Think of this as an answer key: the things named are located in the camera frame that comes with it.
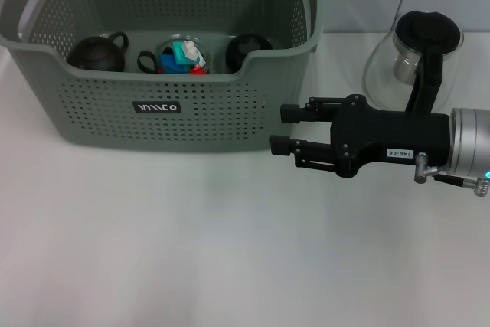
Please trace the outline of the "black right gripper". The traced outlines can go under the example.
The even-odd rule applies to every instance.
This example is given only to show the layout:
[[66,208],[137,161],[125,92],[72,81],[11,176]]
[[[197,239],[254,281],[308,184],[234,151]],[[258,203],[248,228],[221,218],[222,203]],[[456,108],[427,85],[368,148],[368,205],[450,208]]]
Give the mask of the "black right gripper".
[[362,95],[345,98],[310,97],[300,105],[280,107],[283,123],[332,122],[331,145],[270,136],[273,155],[294,155],[297,168],[334,171],[353,178],[374,162],[414,165],[418,154],[429,166],[444,166],[449,159],[449,117],[377,110]]

